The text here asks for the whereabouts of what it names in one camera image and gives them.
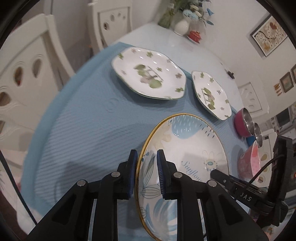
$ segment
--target white table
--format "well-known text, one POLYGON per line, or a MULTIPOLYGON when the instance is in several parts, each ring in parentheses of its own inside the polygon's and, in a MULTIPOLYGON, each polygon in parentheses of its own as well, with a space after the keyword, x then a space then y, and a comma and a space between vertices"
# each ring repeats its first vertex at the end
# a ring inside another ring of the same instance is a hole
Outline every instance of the white table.
POLYGON ((235 110, 244 107, 235 81, 227 75, 219 59, 172 30, 156 23, 148 23, 120 38, 118 42, 161 52, 189 73, 194 70, 207 72, 225 90, 229 103, 235 110))

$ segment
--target gold plate rim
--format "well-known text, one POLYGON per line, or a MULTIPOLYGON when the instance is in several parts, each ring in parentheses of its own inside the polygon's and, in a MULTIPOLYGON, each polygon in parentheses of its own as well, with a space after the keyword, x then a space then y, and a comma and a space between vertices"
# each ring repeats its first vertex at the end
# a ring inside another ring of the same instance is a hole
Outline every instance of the gold plate rim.
POLYGON ((227 162, 227 168, 228 168, 228 173, 229 173, 229 166, 228 166, 228 160, 227 160, 227 156, 226 156, 226 152, 225 152, 225 149, 224 149, 224 146, 219 138, 219 136, 217 135, 217 133, 214 131, 214 129, 205 121, 203 120, 202 118, 196 116, 196 115, 193 115, 193 114, 189 114, 189 113, 178 113, 178 114, 173 114, 173 115, 170 115, 168 116, 167 118, 163 119, 161 122, 159 122, 157 124, 157 126, 152 130, 152 132, 149 134, 148 138, 146 139, 143 147, 142 147, 142 150, 141 150, 141 153, 139 155, 139 158, 138 158, 138 162, 137 162, 137 166, 136 166, 136 175, 135 175, 135 189, 134 189, 134 193, 135 193, 135 201, 136 201, 136 209, 137 209, 137 212, 139 214, 139 217, 140 217, 140 220, 141 220, 141 223, 144 227, 144 229, 146 230, 146 232, 152 237, 154 238, 156 241, 162 241, 161 239, 157 238, 151 231, 150 229, 147 227, 143 217, 142 217, 142 214, 141 214, 141 211, 140 211, 140 204, 139 204, 139 193, 138 193, 138 188, 139 188, 139 173, 140 173, 140 167, 141 167, 141 160, 143 158, 143 155, 144 155, 144 152, 147 148, 147 145, 148 143, 150 142, 152 136, 154 135, 154 133, 158 130, 158 128, 163 124, 165 123, 167 120, 173 118, 173 117, 176 117, 176 116, 179 116, 179 115, 190 115, 190 116, 193 116, 193 117, 196 117, 200 120, 202 120, 203 122, 205 122, 212 130, 213 132, 216 134, 216 136, 218 137, 221 145, 222 145, 222 148, 223 148, 223 151, 224 151, 224 154, 225 154, 225 157, 226 157, 226 162, 227 162))

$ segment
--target dining table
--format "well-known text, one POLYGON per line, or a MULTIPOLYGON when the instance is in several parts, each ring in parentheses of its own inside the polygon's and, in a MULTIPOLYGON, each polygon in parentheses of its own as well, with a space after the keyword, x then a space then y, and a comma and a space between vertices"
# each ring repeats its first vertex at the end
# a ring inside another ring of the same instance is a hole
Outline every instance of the dining table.
MULTIPOLYGON (((100 180, 126 161, 131 149, 140 153, 154 127, 176 113, 196 115, 211 126, 224 147, 229 173, 237 177, 237 160, 248 148, 233 125, 242 108, 235 81, 213 53, 148 23, 96 54, 54 98, 32 137, 21 193, 28 206, 44 216, 78 180, 100 180), (184 96, 151 99, 127 87, 111 61, 130 46, 163 53, 180 67, 187 77, 184 96), (194 70, 209 73, 224 89, 230 118, 219 120, 201 105, 192 84, 194 70)), ((140 222, 133 196, 118 201, 118 235, 119 240, 153 240, 140 222)))

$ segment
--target metal screw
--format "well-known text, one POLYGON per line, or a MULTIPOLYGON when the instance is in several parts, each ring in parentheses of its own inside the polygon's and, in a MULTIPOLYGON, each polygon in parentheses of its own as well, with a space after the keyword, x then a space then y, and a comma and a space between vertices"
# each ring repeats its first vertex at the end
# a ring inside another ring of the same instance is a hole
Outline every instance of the metal screw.
POLYGON ((180 177, 182 177, 183 175, 182 175, 182 173, 180 173, 180 172, 175 172, 174 173, 174 177, 176 177, 176 178, 180 178, 180 177))
POLYGON ((112 172, 111 173, 112 177, 119 177, 120 176, 120 172, 112 172))
POLYGON ((77 185, 78 186, 80 186, 80 187, 82 187, 82 186, 84 186, 86 184, 86 181, 85 180, 79 180, 78 182, 77 182, 77 185))
POLYGON ((217 183, 216 183, 214 180, 209 180, 208 184, 209 184, 209 186, 211 186, 211 187, 215 187, 215 186, 217 186, 217 183))

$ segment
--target white vase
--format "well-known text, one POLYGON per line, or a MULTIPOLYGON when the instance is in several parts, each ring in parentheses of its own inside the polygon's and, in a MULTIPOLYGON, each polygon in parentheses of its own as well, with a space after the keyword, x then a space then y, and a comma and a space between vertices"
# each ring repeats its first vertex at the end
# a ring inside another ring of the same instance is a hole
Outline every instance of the white vase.
POLYGON ((174 32, 180 36, 183 36, 188 32, 190 22, 191 18, 184 16, 184 18, 176 24, 174 32))

